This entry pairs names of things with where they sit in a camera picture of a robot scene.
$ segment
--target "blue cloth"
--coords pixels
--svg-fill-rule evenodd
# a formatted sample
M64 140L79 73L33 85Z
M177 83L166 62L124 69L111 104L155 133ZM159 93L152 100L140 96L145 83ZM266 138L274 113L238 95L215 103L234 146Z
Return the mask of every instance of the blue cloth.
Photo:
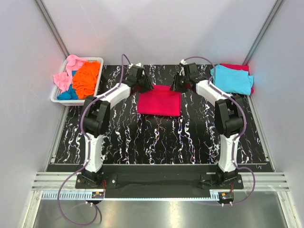
M78 100L76 90L72 88L72 84L67 91L63 92L57 97L57 100Z
M72 77L74 77L74 75L76 74L76 70L72 70Z
M214 85L226 93L251 94L253 85L253 75L248 75L248 71L233 70L222 65L217 65L214 76Z

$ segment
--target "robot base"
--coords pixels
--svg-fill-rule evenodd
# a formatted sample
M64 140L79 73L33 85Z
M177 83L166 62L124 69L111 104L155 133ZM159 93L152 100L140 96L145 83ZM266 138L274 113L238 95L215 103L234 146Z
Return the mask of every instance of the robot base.
M211 189L231 189L233 184L234 189L244 189L242 176L238 174L235 178L229 181L218 182L216 174L202 174L200 176L201 188L205 190Z
M115 189L117 183L117 175L115 173L86 173L78 174L76 179L76 189L103 189L103 182L106 182L107 189Z

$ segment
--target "orange cloth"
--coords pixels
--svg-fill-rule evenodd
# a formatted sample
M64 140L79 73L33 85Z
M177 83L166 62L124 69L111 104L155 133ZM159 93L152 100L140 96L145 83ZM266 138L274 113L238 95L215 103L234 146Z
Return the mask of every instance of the orange cloth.
M85 62L73 77L73 89L79 99L94 95L100 63Z

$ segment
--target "pile of clothes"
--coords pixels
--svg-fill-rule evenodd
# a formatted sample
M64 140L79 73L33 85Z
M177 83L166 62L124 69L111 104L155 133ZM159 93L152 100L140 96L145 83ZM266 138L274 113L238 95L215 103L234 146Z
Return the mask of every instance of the pile of clothes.
M66 59L66 72L53 76L54 83L61 90L57 99L78 100L94 95L101 64L75 55L69 55Z
M226 93L251 95L253 90L254 76L250 75L249 66L235 64L216 65L214 85Z

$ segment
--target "white wall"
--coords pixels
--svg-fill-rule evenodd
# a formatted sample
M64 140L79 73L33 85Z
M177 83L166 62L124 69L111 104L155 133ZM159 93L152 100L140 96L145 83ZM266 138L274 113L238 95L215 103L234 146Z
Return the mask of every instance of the white wall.
M304 224L304 1L285 1L250 62L257 106L275 166L286 174Z
M1 1L0 30L0 226L16 228L62 110L49 97L63 55L33 0Z
M71 54L120 64L241 64L275 0L44 0Z

